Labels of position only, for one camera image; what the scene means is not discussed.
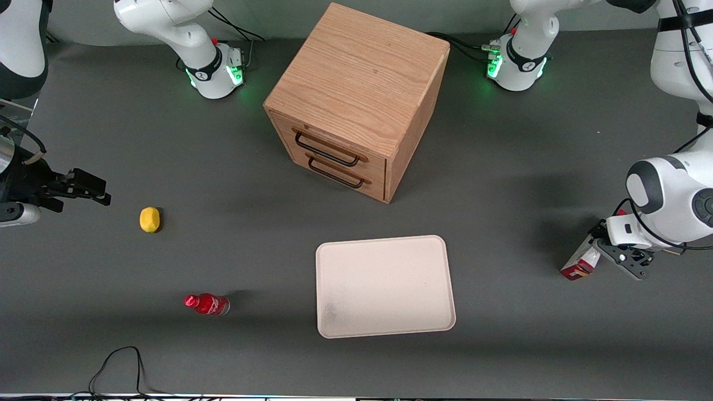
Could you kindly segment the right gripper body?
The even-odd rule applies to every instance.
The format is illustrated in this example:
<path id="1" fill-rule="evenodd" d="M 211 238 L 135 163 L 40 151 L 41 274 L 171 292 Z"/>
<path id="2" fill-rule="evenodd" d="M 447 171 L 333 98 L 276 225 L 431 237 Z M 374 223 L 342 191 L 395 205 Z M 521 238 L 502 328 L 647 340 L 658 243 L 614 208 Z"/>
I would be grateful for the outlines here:
<path id="1" fill-rule="evenodd" d="M 2 173 L 1 226 L 14 227 L 39 221 L 41 189 L 61 189 L 61 174 L 51 170 L 46 162 L 24 165 L 19 162 Z"/>

